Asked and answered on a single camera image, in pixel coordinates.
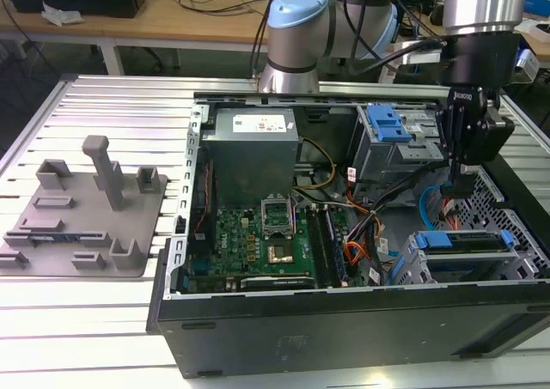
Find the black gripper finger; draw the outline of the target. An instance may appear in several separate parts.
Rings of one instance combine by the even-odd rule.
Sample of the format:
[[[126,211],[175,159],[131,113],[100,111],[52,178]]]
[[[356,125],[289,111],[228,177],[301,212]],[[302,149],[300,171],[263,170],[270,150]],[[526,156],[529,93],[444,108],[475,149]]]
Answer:
[[[462,107],[450,105],[436,115],[442,148],[449,161],[449,183],[443,189],[446,197],[460,196]]]
[[[481,126],[485,124],[487,101],[463,102],[457,108],[457,197],[469,198],[476,177],[469,168],[480,164],[474,151],[480,145]]]

